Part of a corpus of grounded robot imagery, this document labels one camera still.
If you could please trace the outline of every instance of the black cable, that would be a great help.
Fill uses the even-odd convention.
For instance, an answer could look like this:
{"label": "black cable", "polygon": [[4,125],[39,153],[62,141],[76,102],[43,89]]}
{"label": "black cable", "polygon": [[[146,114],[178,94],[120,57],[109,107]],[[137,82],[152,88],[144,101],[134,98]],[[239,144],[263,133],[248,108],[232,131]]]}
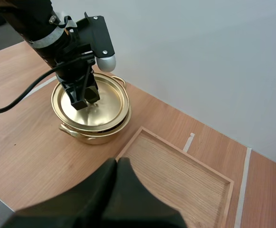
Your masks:
{"label": "black cable", "polygon": [[72,64],[74,62],[77,62],[79,60],[84,60],[86,59],[86,57],[81,56],[78,57],[70,62],[67,63],[63,63],[60,64],[54,68],[52,68],[51,70],[47,71],[46,73],[44,73],[41,77],[39,77],[37,80],[35,80],[18,98],[16,98],[13,102],[11,102],[9,105],[7,105],[4,108],[0,108],[0,113],[4,113],[8,110],[10,110],[11,108],[13,108],[14,106],[16,106],[40,81],[42,81],[44,78],[46,78],[48,75],[54,73],[55,71],[64,68],[66,66],[68,66],[69,64]]}
{"label": "black cable", "polygon": [[64,24],[55,24],[53,23],[54,25],[58,26],[59,28],[65,28],[67,26],[67,23],[68,23],[68,20],[72,20],[70,16],[65,16],[64,17]]}

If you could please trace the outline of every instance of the wooden table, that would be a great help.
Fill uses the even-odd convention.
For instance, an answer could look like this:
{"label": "wooden table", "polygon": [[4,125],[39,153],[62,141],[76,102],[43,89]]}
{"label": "wooden table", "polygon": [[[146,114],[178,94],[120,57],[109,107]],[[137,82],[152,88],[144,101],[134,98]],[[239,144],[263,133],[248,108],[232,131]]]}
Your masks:
{"label": "wooden table", "polygon": [[[14,100],[48,69],[26,43],[0,51],[0,107]],[[127,91],[133,113],[123,133],[104,145],[86,145],[58,129],[60,120],[50,102],[56,84],[56,80],[49,83],[0,114],[0,199],[8,206],[18,210],[68,190],[107,158],[115,157],[144,126],[180,149],[190,134],[195,134],[188,153],[235,182],[227,219],[227,227],[234,227],[245,146],[130,84]],[[248,185],[253,185],[250,176]],[[276,191],[268,194],[276,199]],[[246,215],[254,201],[245,201],[245,227],[257,227],[249,213]]]}

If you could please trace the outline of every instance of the screw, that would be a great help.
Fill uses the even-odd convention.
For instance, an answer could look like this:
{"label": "screw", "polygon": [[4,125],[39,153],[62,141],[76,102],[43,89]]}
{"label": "screw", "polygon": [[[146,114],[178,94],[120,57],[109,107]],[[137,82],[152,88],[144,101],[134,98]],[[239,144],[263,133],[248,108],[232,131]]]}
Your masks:
{"label": "screw", "polygon": [[53,24],[55,22],[55,20],[57,19],[56,16],[52,15],[49,19],[49,24]]}

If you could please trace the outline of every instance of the gold pot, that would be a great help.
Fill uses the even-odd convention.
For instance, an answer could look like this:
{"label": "gold pot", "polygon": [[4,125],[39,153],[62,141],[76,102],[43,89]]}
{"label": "gold pot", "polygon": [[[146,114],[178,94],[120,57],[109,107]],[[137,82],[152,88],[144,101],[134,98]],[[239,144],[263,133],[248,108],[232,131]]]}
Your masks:
{"label": "gold pot", "polygon": [[128,115],[125,117],[123,122],[118,127],[102,133],[80,133],[65,125],[64,123],[60,125],[59,129],[71,135],[72,137],[75,137],[83,143],[99,145],[108,143],[109,141],[116,138],[119,132],[128,124],[131,115],[132,110],[131,108],[129,108]]}
{"label": "gold pot", "polygon": [[131,109],[126,83],[116,76],[94,74],[100,100],[76,110],[60,83],[54,88],[51,103],[62,121],[60,130],[88,144],[107,143],[129,122]]}

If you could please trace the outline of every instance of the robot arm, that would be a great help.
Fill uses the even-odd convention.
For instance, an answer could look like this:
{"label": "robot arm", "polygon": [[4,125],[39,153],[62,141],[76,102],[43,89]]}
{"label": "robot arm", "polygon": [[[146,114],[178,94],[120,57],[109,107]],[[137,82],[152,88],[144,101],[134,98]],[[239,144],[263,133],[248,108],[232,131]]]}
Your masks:
{"label": "robot arm", "polygon": [[59,18],[50,0],[0,0],[0,15],[51,68],[69,63],[56,74],[74,108],[80,110],[100,99],[91,66],[95,59],[104,72],[116,66],[102,16],[88,17],[85,13],[75,23],[68,15]]}

